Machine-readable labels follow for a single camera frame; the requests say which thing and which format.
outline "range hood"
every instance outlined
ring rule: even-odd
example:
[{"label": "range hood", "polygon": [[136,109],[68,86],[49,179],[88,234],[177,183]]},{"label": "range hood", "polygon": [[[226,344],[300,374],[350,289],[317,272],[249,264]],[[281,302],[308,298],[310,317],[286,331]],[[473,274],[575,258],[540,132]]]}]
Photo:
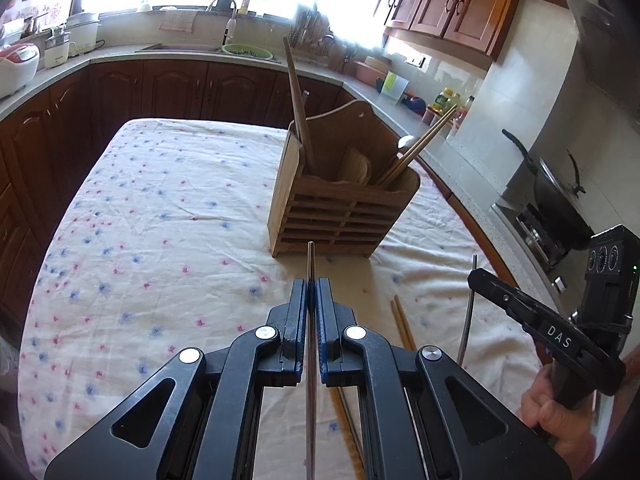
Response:
[{"label": "range hood", "polygon": [[640,52],[602,0],[566,0],[580,33],[587,79],[640,124]]}]

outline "person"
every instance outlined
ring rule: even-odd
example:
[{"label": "person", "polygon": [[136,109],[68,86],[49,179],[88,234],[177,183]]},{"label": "person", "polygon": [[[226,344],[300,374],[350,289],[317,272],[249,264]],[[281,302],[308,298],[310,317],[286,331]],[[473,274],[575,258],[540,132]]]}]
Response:
[{"label": "person", "polygon": [[[640,347],[624,359],[626,375],[623,384],[640,376]],[[551,364],[537,374],[530,389],[522,394],[520,409],[516,412],[529,428],[540,425],[556,437],[554,449],[569,465],[575,479],[590,467],[595,458],[596,440],[591,434],[593,397],[589,396],[575,410],[568,410],[554,400],[550,380]]]}]

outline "white rice cooker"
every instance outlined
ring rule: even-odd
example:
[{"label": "white rice cooker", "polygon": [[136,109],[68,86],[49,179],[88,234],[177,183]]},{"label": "white rice cooker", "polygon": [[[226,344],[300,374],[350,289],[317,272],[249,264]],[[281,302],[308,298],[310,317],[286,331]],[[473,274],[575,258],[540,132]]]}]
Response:
[{"label": "white rice cooker", "polygon": [[97,12],[78,12],[68,17],[65,32],[69,33],[71,43],[69,57],[85,54],[95,48],[99,22]]},{"label": "white rice cooker", "polygon": [[33,43],[0,46],[0,99],[17,92],[36,75],[40,51]]}]

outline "sink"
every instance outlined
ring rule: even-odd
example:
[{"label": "sink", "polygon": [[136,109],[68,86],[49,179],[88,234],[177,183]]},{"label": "sink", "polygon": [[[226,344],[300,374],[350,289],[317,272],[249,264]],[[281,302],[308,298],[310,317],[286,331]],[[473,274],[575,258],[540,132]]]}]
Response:
[{"label": "sink", "polygon": [[139,52],[143,52],[145,50],[179,50],[182,52],[208,52],[209,54],[224,54],[219,46],[186,43],[157,43],[155,45],[141,48]]}]

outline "triangular cutout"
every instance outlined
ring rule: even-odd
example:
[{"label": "triangular cutout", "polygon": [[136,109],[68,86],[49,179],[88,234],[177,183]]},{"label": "triangular cutout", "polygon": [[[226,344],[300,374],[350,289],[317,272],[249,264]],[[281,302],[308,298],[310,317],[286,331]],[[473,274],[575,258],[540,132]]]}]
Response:
[{"label": "triangular cutout", "polygon": [[165,378],[160,381],[111,427],[113,436],[140,449],[148,446],[174,387],[173,379]]},{"label": "triangular cutout", "polygon": [[456,378],[445,380],[451,400],[460,416],[466,437],[472,446],[485,442],[506,433],[507,426],[489,409],[467,390]]}]

